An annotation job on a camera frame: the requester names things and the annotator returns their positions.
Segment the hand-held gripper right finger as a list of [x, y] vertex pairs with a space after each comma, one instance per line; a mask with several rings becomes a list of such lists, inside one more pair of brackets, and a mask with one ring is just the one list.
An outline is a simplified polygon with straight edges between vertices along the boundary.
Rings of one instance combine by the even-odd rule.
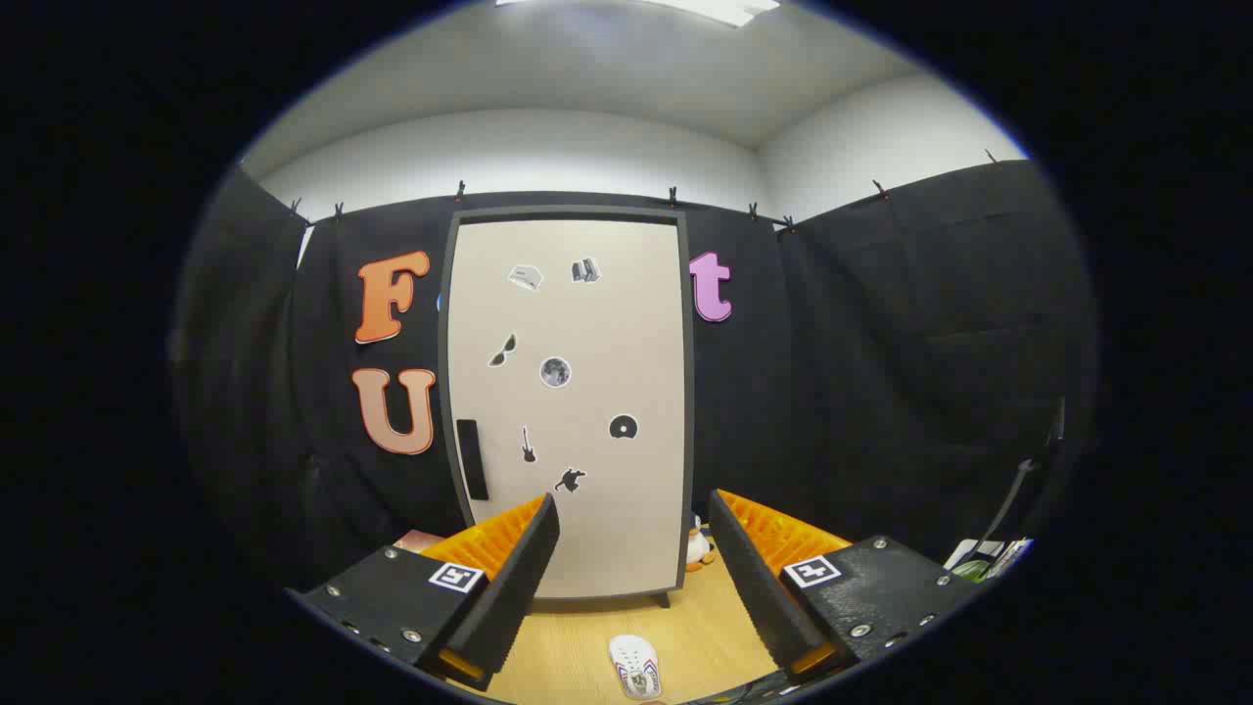
[[708, 510], [720, 562], [796, 685], [903, 650], [984, 594], [895, 538], [842, 540], [724, 490]]

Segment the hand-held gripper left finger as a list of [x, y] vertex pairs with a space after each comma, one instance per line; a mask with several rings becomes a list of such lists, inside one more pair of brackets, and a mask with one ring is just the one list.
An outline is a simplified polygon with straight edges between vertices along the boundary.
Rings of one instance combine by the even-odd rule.
[[286, 596], [408, 677], [484, 691], [533, 612], [560, 536], [556, 500], [541, 493], [457, 533], [388, 530]]

